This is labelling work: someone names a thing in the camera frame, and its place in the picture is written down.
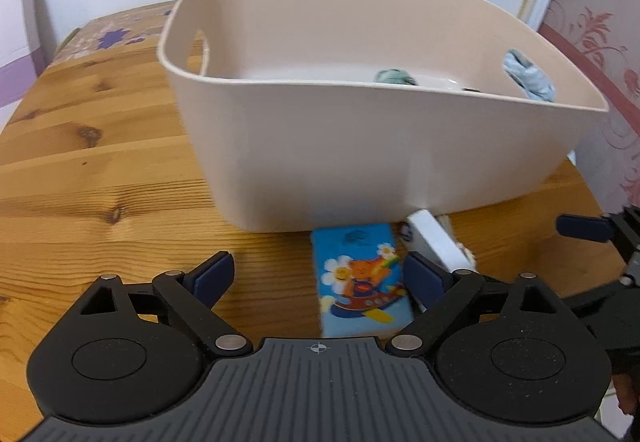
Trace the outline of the blue cartoon tissue pack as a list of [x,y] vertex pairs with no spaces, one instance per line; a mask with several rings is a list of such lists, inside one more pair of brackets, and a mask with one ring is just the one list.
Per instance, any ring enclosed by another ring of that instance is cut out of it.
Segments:
[[392,227],[311,232],[324,338],[390,338],[413,320]]

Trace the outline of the light blue bed blanket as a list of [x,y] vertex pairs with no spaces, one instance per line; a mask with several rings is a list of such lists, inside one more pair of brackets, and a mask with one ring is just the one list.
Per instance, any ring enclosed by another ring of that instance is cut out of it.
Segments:
[[555,101],[556,90],[550,78],[520,51],[515,49],[506,51],[502,68],[530,100]]

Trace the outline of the green crumpled cloth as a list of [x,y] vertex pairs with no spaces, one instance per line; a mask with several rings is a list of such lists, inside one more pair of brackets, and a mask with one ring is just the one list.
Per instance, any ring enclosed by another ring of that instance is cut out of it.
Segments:
[[387,69],[378,71],[374,77],[375,83],[401,85],[401,86],[416,86],[418,82],[405,70],[401,69]]

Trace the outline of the white small box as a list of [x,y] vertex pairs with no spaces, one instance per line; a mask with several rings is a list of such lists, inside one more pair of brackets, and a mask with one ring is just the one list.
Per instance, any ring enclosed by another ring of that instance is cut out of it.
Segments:
[[407,251],[402,276],[421,312],[442,298],[454,272],[476,272],[474,255],[454,237],[446,215],[416,211],[401,225],[399,234]]

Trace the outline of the beige plastic storage basket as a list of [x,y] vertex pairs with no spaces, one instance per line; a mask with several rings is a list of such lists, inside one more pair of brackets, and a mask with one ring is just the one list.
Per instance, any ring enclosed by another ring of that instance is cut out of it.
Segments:
[[[506,75],[510,49],[554,102]],[[157,57],[219,214],[252,232],[514,199],[608,112],[562,52],[486,0],[179,0]],[[418,84],[375,83],[387,69]]]

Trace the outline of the floral patterned headboard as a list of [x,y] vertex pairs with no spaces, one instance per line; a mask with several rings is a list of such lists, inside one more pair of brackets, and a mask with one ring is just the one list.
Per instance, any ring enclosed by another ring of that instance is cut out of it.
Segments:
[[600,207],[639,202],[639,0],[544,0],[524,8],[539,33],[600,90],[610,110],[575,149]]

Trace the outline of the brown floral table mat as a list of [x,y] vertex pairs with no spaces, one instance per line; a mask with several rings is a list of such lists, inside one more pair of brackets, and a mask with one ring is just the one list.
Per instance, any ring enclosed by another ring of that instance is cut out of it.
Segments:
[[58,64],[108,50],[137,45],[156,38],[174,8],[176,1],[119,11],[89,21],[76,28],[63,41],[52,59]]

